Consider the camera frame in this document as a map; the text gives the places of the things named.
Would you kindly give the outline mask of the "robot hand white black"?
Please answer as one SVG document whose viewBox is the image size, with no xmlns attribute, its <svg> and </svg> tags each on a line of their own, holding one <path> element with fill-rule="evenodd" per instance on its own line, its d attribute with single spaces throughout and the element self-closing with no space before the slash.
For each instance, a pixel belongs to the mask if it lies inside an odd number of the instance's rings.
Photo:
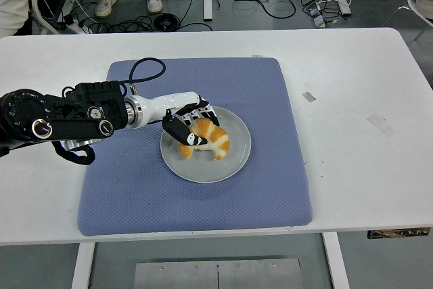
<svg viewBox="0 0 433 289">
<path fill-rule="evenodd" d="M 200 137 L 190 131 L 189 126 L 195 119 L 202 116 L 219 126 L 213 107 L 194 92 L 144 99 L 141 109 L 143 116 L 140 127 L 156 121 L 161 122 L 162 128 L 169 135 L 186 146 L 200 146 L 208 143 L 205 137 Z"/>
</svg>

